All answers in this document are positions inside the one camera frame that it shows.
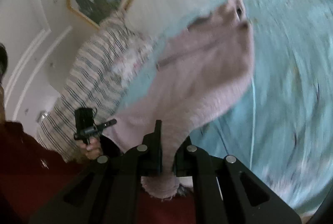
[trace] hand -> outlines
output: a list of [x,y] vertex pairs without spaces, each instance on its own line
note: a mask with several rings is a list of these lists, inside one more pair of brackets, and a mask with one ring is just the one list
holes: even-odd
[[78,141],[77,145],[79,146],[81,153],[90,160],[94,160],[103,155],[101,143],[96,138],[90,138],[89,145],[84,144],[82,140]]

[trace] light blue cord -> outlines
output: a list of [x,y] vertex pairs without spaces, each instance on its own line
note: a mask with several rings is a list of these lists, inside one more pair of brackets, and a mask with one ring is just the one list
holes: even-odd
[[252,95],[253,95],[253,119],[252,119],[252,142],[251,142],[251,155],[250,155],[250,170],[252,169],[252,159],[253,159],[253,150],[254,150],[254,134],[255,134],[255,110],[256,110],[256,103],[255,103],[255,86],[254,86],[254,79],[251,79],[252,84]]

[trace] pink cloth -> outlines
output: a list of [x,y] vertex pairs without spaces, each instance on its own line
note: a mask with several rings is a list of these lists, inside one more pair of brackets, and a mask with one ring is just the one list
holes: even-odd
[[123,151],[141,144],[162,120],[163,174],[143,177],[148,193],[175,195],[174,155],[190,132],[224,114],[246,91],[253,75],[252,26],[242,0],[228,0],[167,44],[148,94],[116,114],[104,131]]

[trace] blue fabric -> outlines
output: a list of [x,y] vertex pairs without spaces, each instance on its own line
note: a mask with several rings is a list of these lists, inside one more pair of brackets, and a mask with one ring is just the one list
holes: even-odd
[[[255,95],[250,87],[227,114],[193,131],[191,140],[211,155],[233,154],[248,167],[252,152],[252,171],[299,214],[311,212],[333,176],[333,0],[243,1],[254,27]],[[164,37],[202,13],[190,13]],[[153,61],[132,83],[123,107],[146,93]]]

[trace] pink towel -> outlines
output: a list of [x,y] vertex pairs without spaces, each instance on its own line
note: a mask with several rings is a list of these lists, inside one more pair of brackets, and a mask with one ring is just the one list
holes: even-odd
[[123,151],[141,144],[162,120],[163,174],[143,177],[158,198],[175,195],[174,155],[190,132],[223,115],[246,91],[253,75],[252,26],[242,0],[228,0],[166,45],[148,94],[116,114],[104,131]]

